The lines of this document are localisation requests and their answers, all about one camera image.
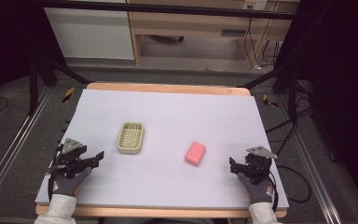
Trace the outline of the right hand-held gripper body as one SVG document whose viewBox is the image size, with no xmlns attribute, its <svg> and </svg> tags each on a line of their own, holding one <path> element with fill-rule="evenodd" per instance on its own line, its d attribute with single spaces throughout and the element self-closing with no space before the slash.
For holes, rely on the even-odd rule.
<svg viewBox="0 0 358 224">
<path fill-rule="evenodd" d="M 273 160 L 278 156 L 265 147 L 251 147 L 245 156 L 245 175 L 251 183 L 257 185 L 269 177 L 269 169 Z"/>
</svg>

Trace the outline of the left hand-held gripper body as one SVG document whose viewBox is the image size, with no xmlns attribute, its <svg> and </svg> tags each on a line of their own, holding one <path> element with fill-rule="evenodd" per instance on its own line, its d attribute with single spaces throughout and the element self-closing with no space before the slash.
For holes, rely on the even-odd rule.
<svg viewBox="0 0 358 224">
<path fill-rule="evenodd" d="M 66 138 L 56 158 L 54 168 L 66 177 L 74 178 L 88 167 L 86 161 L 80 158 L 80 155 L 86 151 L 87 147 L 82 143 Z"/>
</svg>

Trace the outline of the person's right hand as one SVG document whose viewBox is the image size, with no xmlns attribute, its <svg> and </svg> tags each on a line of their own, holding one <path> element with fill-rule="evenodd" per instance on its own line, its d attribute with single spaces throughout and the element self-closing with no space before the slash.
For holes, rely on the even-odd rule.
<svg viewBox="0 0 358 224">
<path fill-rule="evenodd" d="M 269 180 L 265 179 L 254 185 L 244 173 L 238 173 L 237 178 L 245 186 L 251 203 L 271 203 L 273 187 Z"/>
</svg>

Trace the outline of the person's left hand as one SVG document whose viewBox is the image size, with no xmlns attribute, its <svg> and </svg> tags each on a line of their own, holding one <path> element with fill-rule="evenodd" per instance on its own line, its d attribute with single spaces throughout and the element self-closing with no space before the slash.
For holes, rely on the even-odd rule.
<svg viewBox="0 0 358 224">
<path fill-rule="evenodd" d="M 56 174 L 52 181 L 52 193 L 75 197 L 78 187 L 91 172 L 92 169 L 87 167 L 73 178 L 68 178 L 63 174 Z"/>
</svg>

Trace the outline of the beige slotted soap dish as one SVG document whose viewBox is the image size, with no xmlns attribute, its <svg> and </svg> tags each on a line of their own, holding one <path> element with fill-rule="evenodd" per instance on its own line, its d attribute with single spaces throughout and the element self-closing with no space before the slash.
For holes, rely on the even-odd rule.
<svg viewBox="0 0 358 224">
<path fill-rule="evenodd" d="M 124 122 L 117 139 L 117 150 L 121 154 L 136 155 L 142 150 L 145 127 L 139 122 Z"/>
</svg>

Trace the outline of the pink soap bar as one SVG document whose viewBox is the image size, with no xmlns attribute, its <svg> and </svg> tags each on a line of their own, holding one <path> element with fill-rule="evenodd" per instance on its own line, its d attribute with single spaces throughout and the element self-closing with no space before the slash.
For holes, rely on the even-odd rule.
<svg viewBox="0 0 358 224">
<path fill-rule="evenodd" d="M 205 153 L 206 146 L 193 142 L 185 155 L 185 161 L 198 166 Z"/>
</svg>

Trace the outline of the yellow black tape marker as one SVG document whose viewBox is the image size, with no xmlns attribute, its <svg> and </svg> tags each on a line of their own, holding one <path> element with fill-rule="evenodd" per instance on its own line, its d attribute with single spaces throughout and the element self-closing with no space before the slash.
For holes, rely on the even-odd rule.
<svg viewBox="0 0 358 224">
<path fill-rule="evenodd" d="M 264 105 L 270 105 L 272 107 L 279 107 L 278 103 L 271 102 L 268 98 L 267 94 L 263 94 L 263 104 Z"/>
<path fill-rule="evenodd" d="M 62 99 L 62 102 L 63 103 L 67 103 L 69 102 L 69 99 L 71 98 L 72 94 L 74 93 L 75 91 L 75 87 L 71 87 L 71 88 L 68 88 L 63 99 Z"/>
</svg>

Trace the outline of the white cabinet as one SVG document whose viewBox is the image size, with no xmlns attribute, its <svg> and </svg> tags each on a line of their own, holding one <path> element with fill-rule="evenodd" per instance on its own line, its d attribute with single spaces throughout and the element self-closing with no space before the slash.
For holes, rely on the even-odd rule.
<svg viewBox="0 0 358 224">
<path fill-rule="evenodd" d="M 45 8 L 66 58 L 133 60 L 126 12 Z"/>
</svg>

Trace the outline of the wooden desk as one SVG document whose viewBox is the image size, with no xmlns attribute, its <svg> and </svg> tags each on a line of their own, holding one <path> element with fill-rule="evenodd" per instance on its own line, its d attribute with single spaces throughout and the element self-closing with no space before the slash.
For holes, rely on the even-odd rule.
<svg viewBox="0 0 358 224">
<path fill-rule="evenodd" d="M 126 0 L 129 4 L 243 9 L 244 0 Z M 300 0 L 268 0 L 264 10 L 295 13 Z M 247 19 L 166 13 L 129 14 L 134 52 L 141 52 L 144 35 L 228 37 L 239 41 L 248 67 L 262 63 L 262 50 L 268 42 L 281 42 L 291 25 L 287 20 Z"/>
</svg>

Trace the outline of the aluminium floor rail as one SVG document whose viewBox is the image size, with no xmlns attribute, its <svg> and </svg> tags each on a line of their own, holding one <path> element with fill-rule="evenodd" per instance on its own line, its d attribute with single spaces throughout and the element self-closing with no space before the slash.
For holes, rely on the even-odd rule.
<svg viewBox="0 0 358 224">
<path fill-rule="evenodd" d="M 21 150 L 24 142 L 26 141 L 29 133 L 34 127 L 40 113 L 43 111 L 43 108 L 50 96 L 52 87 L 44 87 L 41 95 L 36 97 L 36 106 L 31 114 L 28 114 L 24 122 L 22 123 L 20 129 L 13 138 L 11 144 L 9 145 L 6 153 L 4 154 L 2 160 L 0 160 L 0 186 L 6 177 L 8 170 L 10 169 L 13 161 L 16 159 L 18 153 Z"/>
<path fill-rule="evenodd" d="M 291 102 L 283 95 L 277 97 L 282 103 L 282 113 L 286 119 L 289 112 L 286 108 Z M 291 132 L 288 135 L 288 143 L 282 144 L 281 155 L 289 160 L 289 151 L 295 153 L 291 161 L 282 161 L 281 166 L 292 164 L 293 169 L 298 168 L 299 173 L 307 181 L 310 197 L 299 205 L 317 203 L 316 213 L 306 211 L 306 215 L 323 216 L 323 224 L 343 224 L 337 207 L 333 202 L 332 194 L 328 190 L 326 180 L 330 180 L 334 174 L 334 164 L 330 161 L 330 150 L 319 133 L 313 112 L 305 96 L 295 96 L 294 110 L 296 120 L 289 122 Z"/>
</svg>

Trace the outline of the black frame strut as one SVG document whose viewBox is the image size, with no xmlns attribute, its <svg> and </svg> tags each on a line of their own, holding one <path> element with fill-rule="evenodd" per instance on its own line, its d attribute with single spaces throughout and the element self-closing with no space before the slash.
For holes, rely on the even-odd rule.
<svg viewBox="0 0 358 224">
<path fill-rule="evenodd" d="M 58 82 L 58 79 L 54 71 L 58 70 L 81 84 L 92 83 L 92 80 L 82 77 L 76 72 L 70 70 L 67 66 L 50 59 L 46 55 L 32 56 L 28 62 L 28 70 L 29 70 L 29 90 L 30 90 L 30 108 L 28 112 L 29 115 L 32 115 L 36 111 L 37 106 L 39 105 L 38 102 L 39 78 L 42 79 L 42 81 L 46 86 L 55 86 Z"/>
<path fill-rule="evenodd" d="M 276 78 L 272 86 L 272 90 L 275 93 L 283 93 L 285 89 L 288 89 L 287 112 L 289 119 L 293 123 L 296 123 L 296 69 L 292 65 L 288 63 L 282 63 L 265 75 L 258 77 L 257 79 L 250 81 L 247 84 L 241 85 L 241 88 L 250 90 L 256 85 L 261 84 L 273 77 Z"/>
</svg>

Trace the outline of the wall power outlet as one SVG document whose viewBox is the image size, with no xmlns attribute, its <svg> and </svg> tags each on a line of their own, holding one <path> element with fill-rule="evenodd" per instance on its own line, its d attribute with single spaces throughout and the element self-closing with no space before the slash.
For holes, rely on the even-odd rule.
<svg viewBox="0 0 358 224">
<path fill-rule="evenodd" d="M 264 10 L 268 0 L 244 0 L 243 9 Z"/>
</svg>

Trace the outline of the black horizontal frame bar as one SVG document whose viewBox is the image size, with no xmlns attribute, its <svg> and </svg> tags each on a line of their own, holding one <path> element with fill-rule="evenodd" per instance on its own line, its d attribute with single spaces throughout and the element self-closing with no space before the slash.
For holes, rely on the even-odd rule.
<svg viewBox="0 0 358 224">
<path fill-rule="evenodd" d="M 38 0 L 38 3 L 42 7 L 219 16 L 219 17 L 232 17 L 232 18 L 256 18 L 256 19 L 274 19 L 274 20 L 291 21 L 291 20 L 295 20 L 298 17 L 296 13 L 289 13 L 289 12 L 272 12 L 272 11 L 229 9 L 229 8 L 219 9 L 214 7 L 185 7 L 185 6 L 105 3 L 105 2 L 90 2 L 90 1 L 68 1 L 68 0 Z"/>
</svg>

